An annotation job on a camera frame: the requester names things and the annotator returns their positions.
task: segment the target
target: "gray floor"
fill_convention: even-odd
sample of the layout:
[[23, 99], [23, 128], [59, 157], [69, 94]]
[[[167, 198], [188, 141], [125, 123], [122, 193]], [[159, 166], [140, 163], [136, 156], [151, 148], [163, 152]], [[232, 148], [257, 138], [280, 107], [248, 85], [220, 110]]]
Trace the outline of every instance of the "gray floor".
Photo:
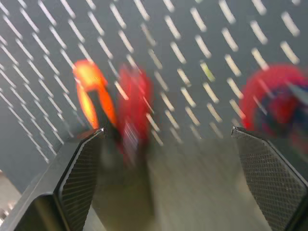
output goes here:
[[124, 184], [98, 184], [93, 208], [107, 230], [270, 230], [231, 139], [195, 142], [189, 152], [176, 143], [152, 147], [148, 169], [152, 202], [144, 170]]
[[16, 203], [21, 194], [12, 185], [12, 183], [7, 179], [2, 172], [0, 172], [0, 210], [7, 210], [8, 203]]

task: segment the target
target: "orange object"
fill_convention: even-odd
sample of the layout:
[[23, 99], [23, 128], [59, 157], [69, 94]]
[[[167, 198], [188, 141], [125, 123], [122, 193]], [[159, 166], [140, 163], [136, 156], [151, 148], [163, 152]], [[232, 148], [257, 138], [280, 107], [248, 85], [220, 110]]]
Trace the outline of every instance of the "orange object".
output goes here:
[[116, 114], [111, 97], [106, 90], [107, 81], [94, 62], [87, 60], [77, 61], [73, 69], [76, 78], [76, 89], [83, 113], [94, 129], [100, 128], [93, 102], [89, 92], [96, 92], [99, 96], [100, 106], [107, 115], [109, 121], [116, 127]]

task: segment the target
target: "black plastic part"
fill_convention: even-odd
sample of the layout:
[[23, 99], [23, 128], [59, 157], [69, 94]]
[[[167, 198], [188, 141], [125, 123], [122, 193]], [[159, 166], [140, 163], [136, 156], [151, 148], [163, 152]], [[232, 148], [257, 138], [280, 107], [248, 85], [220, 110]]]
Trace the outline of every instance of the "black plastic part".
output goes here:
[[81, 231], [92, 202], [102, 148], [100, 135], [81, 145], [59, 189], [59, 202], [71, 230]]
[[[96, 137], [94, 143], [88, 142], [94, 137]], [[74, 169], [78, 167], [76, 163], [79, 163], [78, 159], [84, 157], [80, 151], [81, 146], [91, 148], [93, 145], [92, 155], [98, 156], [101, 150], [97, 148], [97, 145], [101, 139], [102, 131], [94, 130], [91, 133], [80, 135], [79, 139], [66, 142], [48, 169], [34, 178], [27, 187], [14, 209], [0, 226], [0, 231], [74, 231], [70, 228], [73, 217], [66, 212], [68, 205], [62, 206], [60, 203], [64, 197], [61, 193], [59, 194], [59, 189], [61, 186], [65, 188], [65, 183], [62, 183], [68, 183], [70, 180], [67, 174], [75, 172]], [[87, 177], [88, 182], [94, 182], [97, 176], [93, 174]], [[92, 191], [87, 192], [87, 195], [89, 198], [92, 197]], [[80, 219], [85, 220], [86, 217], [87, 212], [84, 209]]]
[[292, 149], [274, 146], [260, 134], [233, 128], [247, 185], [273, 231], [307, 230], [308, 184], [284, 156]]

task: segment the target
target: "red object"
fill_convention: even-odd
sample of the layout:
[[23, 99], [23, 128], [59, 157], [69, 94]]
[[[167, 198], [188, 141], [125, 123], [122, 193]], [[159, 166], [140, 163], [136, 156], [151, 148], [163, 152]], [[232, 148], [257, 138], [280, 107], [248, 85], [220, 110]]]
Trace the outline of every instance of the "red object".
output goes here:
[[129, 69], [125, 65], [120, 69], [120, 86], [126, 95], [119, 94], [118, 130], [123, 139], [124, 157], [135, 158], [138, 149], [148, 142], [151, 101], [151, 82], [143, 70]]
[[[286, 88], [288, 83], [304, 85], [307, 79], [295, 66], [287, 64], [272, 65], [267, 70], [257, 71], [248, 81], [243, 90], [244, 98], [240, 101], [240, 108], [245, 114], [243, 125], [248, 130], [255, 130], [254, 116], [258, 105], [255, 99], [261, 102], [270, 93], [280, 88]], [[286, 123], [297, 106], [294, 97], [284, 98], [279, 95], [275, 103], [270, 105], [271, 111], [280, 123]]]

